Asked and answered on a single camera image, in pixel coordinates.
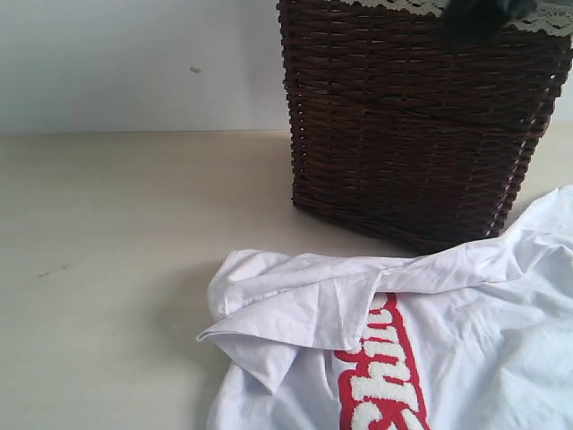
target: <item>woven basket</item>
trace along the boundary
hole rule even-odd
[[[497,236],[571,67],[570,37],[434,39],[437,19],[279,0],[297,208],[433,253]]]

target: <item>brown wicker basket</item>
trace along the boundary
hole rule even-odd
[[[497,236],[571,67],[570,37],[442,46],[437,19],[279,0],[297,208],[433,253]]]

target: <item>red and white logo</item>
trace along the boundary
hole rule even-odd
[[[430,430],[396,295],[376,295],[360,348],[335,356],[356,363],[338,378],[340,430]]]

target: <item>table surface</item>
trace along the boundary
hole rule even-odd
[[[573,184],[541,142],[510,221]],[[0,428],[205,427],[226,357],[195,336],[227,254],[408,252],[302,214],[287,133],[0,138]]]

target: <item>white t-shirt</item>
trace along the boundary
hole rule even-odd
[[[415,258],[231,253],[209,430],[573,428],[573,186]]]

